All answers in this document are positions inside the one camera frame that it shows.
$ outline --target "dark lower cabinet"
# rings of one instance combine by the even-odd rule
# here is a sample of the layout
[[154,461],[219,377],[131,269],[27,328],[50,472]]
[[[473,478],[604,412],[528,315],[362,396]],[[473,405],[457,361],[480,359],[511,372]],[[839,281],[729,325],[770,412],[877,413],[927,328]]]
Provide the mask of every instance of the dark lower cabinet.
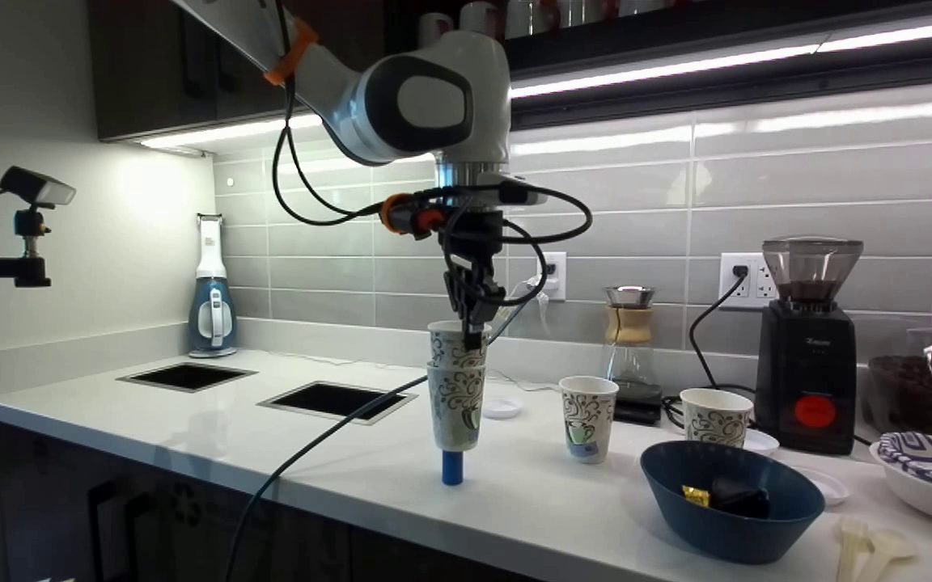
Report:
[[[217,582],[245,494],[0,428],[0,580]],[[258,505],[237,582],[522,582],[386,534]]]

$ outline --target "mug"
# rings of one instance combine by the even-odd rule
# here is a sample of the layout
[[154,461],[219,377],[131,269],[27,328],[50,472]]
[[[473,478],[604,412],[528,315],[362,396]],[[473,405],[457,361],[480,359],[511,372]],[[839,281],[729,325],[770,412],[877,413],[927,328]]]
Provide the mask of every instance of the mug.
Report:
[[546,0],[508,0],[504,3],[504,39],[541,35],[551,34],[557,14]]
[[600,19],[600,0],[557,0],[557,9],[560,9],[560,28]]
[[442,34],[457,28],[446,14],[425,14],[417,23],[417,44],[433,44]]
[[721,388],[681,388],[686,440],[744,446],[754,401]]
[[462,3],[459,28],[497,39],[497,9],[494,9],[494,3]]
[[617,0],[617,16],[655,14],[666,6],[668,0]]

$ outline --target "white cup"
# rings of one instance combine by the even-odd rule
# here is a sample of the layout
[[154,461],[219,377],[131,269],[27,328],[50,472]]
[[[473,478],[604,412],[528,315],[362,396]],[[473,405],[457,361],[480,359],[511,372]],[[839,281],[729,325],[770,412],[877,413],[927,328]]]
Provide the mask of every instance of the white cup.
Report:
[[462,3],[459,28],[497,39],[497,9],[494,9],[494,3]]
[[557,0],[557,9],[560,9],[560,28],[600,19],[600,0]]
[[744,446],[754,401],[721,388],[681,388],[686,440]]
[[425,14],[417,19],[417,43],[420,49],[433,44],[442,34],[457,28],[453,16],[446,14]]
[[564,435],[577,461],[599,465],[607,453],[607,435],[614,428],[617,382],[599,374],[560,377],[564,396]]
[[666,6],[668,0],[617,0],[617,16],[655,14]]
[[557,23],[544,0],[508,0],[504,3],[504,39],[541,35]]
[[431,332],[431,361],[449,369],[484,364],[484,345],[466,350],[462,325],[459,321],[433,321],[426,325]]
[[480,436],[484,369],[426,364],[433,440],[440,449],[473,449]]

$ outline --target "blue object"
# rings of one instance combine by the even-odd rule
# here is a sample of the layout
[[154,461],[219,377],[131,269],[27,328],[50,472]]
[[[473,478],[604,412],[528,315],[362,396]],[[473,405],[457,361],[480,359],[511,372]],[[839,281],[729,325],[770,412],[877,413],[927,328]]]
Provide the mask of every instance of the blue object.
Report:
[[[826,511],[823,491],[805,475],[734,446],[668,440],[644,449],[639,468],[668,530],[732,562],[777,562]],[[744,516],[686,502],[681,485],[710,491],[718,478],[764,491],[765,515]]]
[[226,278],[197,278],[186,315],[186,353],[197,359],[237,353],[237,315]]
[[462,485],[462,453],[446,449],[440,456],[440,481],[442,485]]

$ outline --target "small blue item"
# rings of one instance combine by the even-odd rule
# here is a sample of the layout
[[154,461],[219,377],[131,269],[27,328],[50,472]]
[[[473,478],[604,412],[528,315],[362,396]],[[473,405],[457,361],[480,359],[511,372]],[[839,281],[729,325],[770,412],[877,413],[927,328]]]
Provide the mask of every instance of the small blue item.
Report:
[[[823,491],[805,475],[738,446],[668,440],[644,449],[639,468],[668,530],[732,562],[777,562],[826,511]],[[764,516],[686,502],[681,485],[707,491],[716,478],[764,491],[770,502]]]
[[440,456],[440,481],[442,485],[462,485],[462,453],[446,449]]

